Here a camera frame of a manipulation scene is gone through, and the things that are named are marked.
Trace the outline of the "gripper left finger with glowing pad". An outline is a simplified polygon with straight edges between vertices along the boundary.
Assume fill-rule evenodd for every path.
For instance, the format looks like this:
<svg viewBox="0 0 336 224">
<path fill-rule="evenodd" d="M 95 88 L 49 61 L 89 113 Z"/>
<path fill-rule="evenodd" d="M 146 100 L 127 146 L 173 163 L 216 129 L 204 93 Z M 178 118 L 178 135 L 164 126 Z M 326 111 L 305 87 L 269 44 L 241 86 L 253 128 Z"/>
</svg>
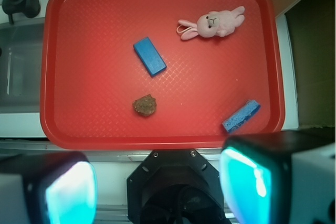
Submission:
<svg viewBox="0 0 336 224">
<path fill-rule="evenodd" d="M 81 152 L 1 157 L 1 223 L 93 223 L 97 199 Z"/>
</svg>

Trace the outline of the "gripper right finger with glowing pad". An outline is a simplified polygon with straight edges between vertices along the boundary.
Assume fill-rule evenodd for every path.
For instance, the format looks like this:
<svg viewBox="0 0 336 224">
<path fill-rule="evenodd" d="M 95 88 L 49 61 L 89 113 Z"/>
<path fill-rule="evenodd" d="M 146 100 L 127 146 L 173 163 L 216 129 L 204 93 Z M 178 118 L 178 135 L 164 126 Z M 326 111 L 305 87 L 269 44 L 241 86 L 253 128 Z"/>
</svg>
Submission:
<svg viewBox="0 0 336 224">
<path fill-rule="evenodd" d="M 239 223 L 335 223 L 335 132 L 230 136 L 219 178 Z"/>
</svg>

